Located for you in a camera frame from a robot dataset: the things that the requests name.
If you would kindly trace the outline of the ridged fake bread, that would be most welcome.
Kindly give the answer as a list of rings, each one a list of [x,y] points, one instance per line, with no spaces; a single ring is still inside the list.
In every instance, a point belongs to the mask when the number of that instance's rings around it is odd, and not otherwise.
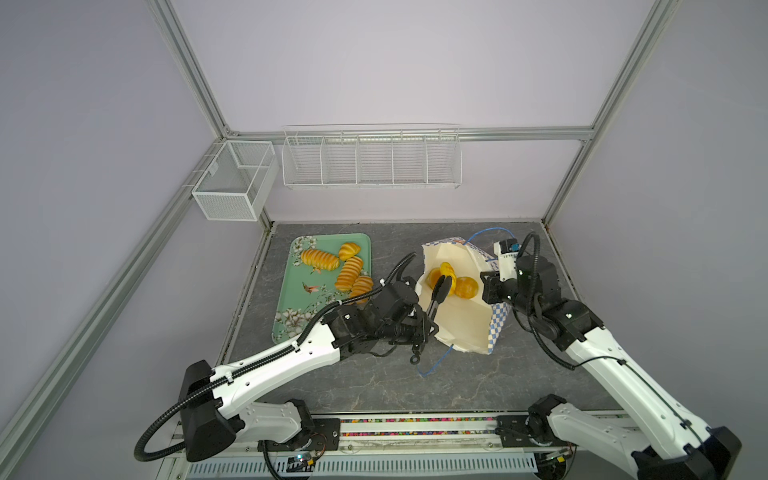
[[[358,256],[353,256],[346,260],[334,284],[336,290],[340,292],[351,291],[363,270],[363,266],[364,261]]]
[[[360,297],[367,294],[373,289],[374,282],[370,276],[360,275],[353,283],[352,289],[349,292],[350,298]],[[368,297],[359,298],[355,301],[356,304],[363,304],[368,301]]]

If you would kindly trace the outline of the round fake bread roll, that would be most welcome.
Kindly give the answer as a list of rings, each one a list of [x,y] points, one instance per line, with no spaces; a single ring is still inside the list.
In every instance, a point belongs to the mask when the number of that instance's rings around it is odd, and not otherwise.
[[[435,289],[436,284],[437,284],[437,282],[438,282],[438,280],[440,279],[441,276],[442,276],[442,273],[441,273],[441,270],[439,268],[431,269],[430,272],[427,274],[427,277],[426,277],[426,280],[425,280],[426,285],[430,289]]]

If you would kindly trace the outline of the oval fake bread roll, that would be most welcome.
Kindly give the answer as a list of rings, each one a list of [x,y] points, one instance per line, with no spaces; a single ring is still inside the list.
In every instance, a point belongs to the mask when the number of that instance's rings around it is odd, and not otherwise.
[[[457,276],[449,262],[442,262],[439,267],[440,275],[451,281],[448,295],[453,295],[457,286]]]

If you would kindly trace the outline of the checkered paper bag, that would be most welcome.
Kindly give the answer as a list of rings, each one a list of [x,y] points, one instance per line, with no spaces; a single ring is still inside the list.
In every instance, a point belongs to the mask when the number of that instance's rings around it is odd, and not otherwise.
[[[449,237],[422,245],[424,273],[418,279],[419,304],[428,306],[433,289],[426,285],[427,274],[449,262],[458,277],[472,277],[479,284],[479,293],[470,300],[449,295],[439,306],[436,323],[440,327],[435,339],[451,351],[465,354],[490,355],[505,326],[510,306],[504,302],[489,305],[482,299],[483,283],[480,274],[498,270],[494,252],[478,247],[474,241],[484,232],[479,231],[468,239]]]

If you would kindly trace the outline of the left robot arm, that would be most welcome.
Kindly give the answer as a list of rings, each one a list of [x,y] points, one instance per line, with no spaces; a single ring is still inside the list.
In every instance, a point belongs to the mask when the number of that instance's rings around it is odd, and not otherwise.
[[[314,433],[305,402],[262,402],[276,388],[351,356],[372,353],[380,342],[392,350],[410,347],[418,364],[439,330],[435,317],[453,285],[440,276],[426,308],[416,282],[403,275],[414,259],[406,255],[372,290],[322,307],[301,333],[275,347],[230,364],[190,365],[178,401],[142,433],[133,456],[151,462],[181,452],[199,462],[227,450],[241,437],[302,446]]]

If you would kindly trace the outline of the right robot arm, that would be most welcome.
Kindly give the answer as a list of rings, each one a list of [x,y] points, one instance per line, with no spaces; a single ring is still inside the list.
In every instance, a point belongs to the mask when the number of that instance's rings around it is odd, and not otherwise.
[[[588,372],[635,422],[616,426],[550,394],[528,409],[523,429],[499,420],[504,440],[526,437],[537,446],[583,447],[635,479],[726,479],[742,449],[728,428],[711,427],[661,387],[619,345],[589,307],[563,297],[556,267],[541,239],[495,243],[498,268],[480,275],[483,300],[505,304],[559,366]]]

